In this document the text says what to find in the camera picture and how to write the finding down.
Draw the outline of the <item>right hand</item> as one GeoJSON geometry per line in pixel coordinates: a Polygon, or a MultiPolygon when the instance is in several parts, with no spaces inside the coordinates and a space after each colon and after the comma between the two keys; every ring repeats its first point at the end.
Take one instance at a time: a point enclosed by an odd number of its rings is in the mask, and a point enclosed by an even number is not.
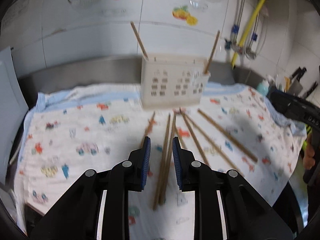
{"type": "Polygon", "coordinates": [[[310,170],[315,165],[315,160],[314,160],[315,150],[313,149],[311,142],[312,142],[312,133],[309,133],[306,139],[306,146],[305,146],[304,157],[303,157],[303,166],[306,170],[310,170]]]}

